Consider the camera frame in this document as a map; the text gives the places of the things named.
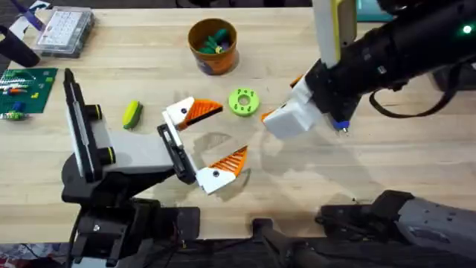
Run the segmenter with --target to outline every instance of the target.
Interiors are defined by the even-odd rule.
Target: black plastic part
[[[99,161],[97,153],[96,140],[91,129],[91,122],[86,115],[86,105],[84,104],[83,94],[80,84],[74,81],[74,75],[69,68],[65,70],[65,81],[63,82],[66,95],[66,104],[71,118],[71,124],[74,130],[77,151],[83,167],[84,179],[87,182],[96,182],[103,178],[103,167]],[[81,117],[76,116],[76,109],[79,109]],[[83,143],[81,137],[81,128],[84,127],[88,144]]]
[[[261,229],[267,227],[273,229],[273,220],[269,218],[257,218],[251,222],[251,230],[253,232],[253,241],[262,242]]]
[[[165,147],[172,159],[173,170],[175,171],[177,178],[188,185],[194,183],[196,181],[195,170],[193,169],[185,150],[178,148],[172,139],[169,127],[166,124],[162,124],[157,127],[157,131],[162,137]]]
[[[253,221],[253,233],[265,244],[276,267],[316,268],[331,267],[332,262],[314,252],[307,242],[290,238],[273,230],[272,221],[257,219]]]
[[[23,67],[33,67],[39,63],[39,57],[5,26],[0,25],[0,34],[5,38],[0,41],[0,54]]]
[[[103,119],[103,111],[99,104],[89,104],[85,108],[86,116],[90,121],[97,121]]]
[[[82,205],[115,206],[140,192],[173,176],[170,168],[159,173],[107,173],[103,179],[87,182],[80,176],[74,154],[69,156],[61,170],[62,200]]]
[[[325,205],[315,221],[330,238],[408,243],[395,222],[400,217],[399,210],[413,198],[406,192],[387,190],[372,205]]]
[[[386,190],[373,201],[370,211],[380,219],[395,221],[400,218],[399,210],[402,206],[414,198],[413,194],[407,192]]]
[[[424,1],[432,0],[377,0],[380,8],[390,14],[399,15],[407,12]]]
[[[188,121],[188,122],[187,122],[187,126],[191,126],[191,125],[193,125],[194,123],[200,122],[200,121],[202,121],[202,120],[204,120],[204,119],[206,119],[206,118],[209,118],[210,116],[215,115],[215,114],[217,114],[217,113],[219,113],[219,112],[221,112],[221,111],[223,111],[223,107],[216,108],[215,110],[213,110],[213,111],[211,111],[211,112],[208,112],[208,113],[206,113],[206,114],[204,114],[204,115],[200,115],[199,117],[194,118],[194,119]]]
[[[115,267],[137,253],[143,240],[196,239],[199,234],[198,208],[161,208],[157,200],[131,199],[119,207],[83,210],[71,250],[76,263],[103,258],[107,267]]]
[[[413,77],[473,59],[476,32],[464,34],[463,26],[475,22],[476,1],[423,1],[342,48],[332,68],[317,62],[305,77],[312,99],[337,122],[348,119],[363,94],[399,90]]]
[[[451,67],[441,68],[433,73],[435,83],[438,85],[438,89],[442,92],[448,90],[449,75]],[[474,91],[476,90],[476,70],[471,64],[465,64],[461,68],[459,83],[456,85],[457,91]]]
[[[100,148],[97,153],[102,165],[110,165],[116,162],[116,155],[112,147]]]

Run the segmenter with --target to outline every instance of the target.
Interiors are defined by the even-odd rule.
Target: green ring gear
[[[248,104],[241,104],[240,99],[248,99]],[[233,91],[228,97],[228,105],[230,106],[231,111],[239,116],[250,116],[253,115],[260,106],[260,98],[258,94],[249,88],[239,88]]]

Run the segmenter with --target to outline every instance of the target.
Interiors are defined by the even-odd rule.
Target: wooden table
[[[181,134],[186,149],[205,163],[248,144],[237,181],[206,196],[173,177],[140,194],[169,206],[200,207],[202,238],[247,237],[255,217],[272,217],[288,235],[322,235],[313,222],[320,206],[372,202],[389,188],[476,210],[476,92],[461,92],[438,115],[408,120],[380,115],[365,97],[349,136],[336,135],[323,122],[280,141],[266,132],[259,114],[280,105],[289,83],[319,58],[309,8],[94,12],[97,25],[81,58],[45,58],[38,66],[60,68],[45,112],[25,122],[0,122],[1,243],[67,241],[71,231],[79,206],[62,202],[60,177],[72,151],[62,88],[66,67],[86,102],[101,104],[112,130],[121,130],[132,99],[145,106],[136,132],[147,134],[163,123],[166,106],[187,96],[226,105],[238,87],[259,93],[262,105],[251,118],[225,106]],[[189,28],[209,17],[224,18],[238,31],[239,65],[219,77],[201,73],[187,47]],[[360,25],[359,33],[373,26]],[[27,42],[34,34],[27,32]],[[412,113],[440,96],[424,76],[379,99],[394,111]]]

